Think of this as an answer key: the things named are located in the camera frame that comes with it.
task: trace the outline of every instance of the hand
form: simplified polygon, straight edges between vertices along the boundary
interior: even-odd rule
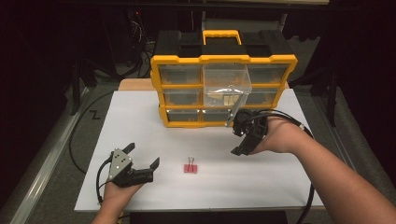
[[[116,223],[122,210],[142,186],[136,185],[129,188],[119,188],[112,182],[108,182],[105,186],[105,196],[102,206],[93,223]]]
[[[279,117],[269,117],[268,133],[256,148],[250,152],[250,155],[265,150],[292,153],[293,145],[306,137],[310,138],[303,130],[288,120]]]

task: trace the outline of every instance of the clear plastic drawer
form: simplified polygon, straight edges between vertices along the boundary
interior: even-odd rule
[[[242,94],[250,91],[249,74],[244,63],[210,63],[204,66],[204,106],[230,107]]]
[[[251,83],[280,83],[288,64],[251,63],[247,65]]]
[[[253,89],[248,95],[246,105],[269,105],[276,96],[277,88]]]
[[[162,84],[197,84],[201,82],[200,64],[159,65]]]
[[[230,115],[229,109],[204,109],[203,119],[204,121],[226,121]]]
[[[164,89],[163,96],[167,105],[198,105],[201,89]]]
[[[199,110],[198,109],[174,109],[166,110],[168,119],[172,121],[198,121]]]

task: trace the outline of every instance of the red clip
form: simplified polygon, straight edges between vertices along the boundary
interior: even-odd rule
[[[189,157],[189,164],[184,164],[184,173],[197,174],[198,166],[194,165],[194,157]]]

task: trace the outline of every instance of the person's left hand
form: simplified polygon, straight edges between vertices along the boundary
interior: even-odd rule
[[[120,213],[142,186],[119,188],[112,182],[106,183],[102,206],[93,223],[116,223]]]

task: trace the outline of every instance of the white table surface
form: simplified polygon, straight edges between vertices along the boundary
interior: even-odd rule
[[[278,107],[303,124],[304,114],[293,90],[284,90]],[[158,113],[156,91],[116,91],[108,109],[76,211],[99,210],[95,178],[99,166],[114,148],[135,142],[129,154],[133,168],[146,169],[160,157],[154,182],[133,197],[127,211],[208,211],[288,209],[303,207],[310,181],[302,165],[290,154],[263,152],[235,156],[230,151],[243,138],[232,128],[165,128]],[[185,174],[183,165],[194,157],[198,174]],[[108,176],[109,165],[101,175]],[[313,206],[323,203],[316,194]]]

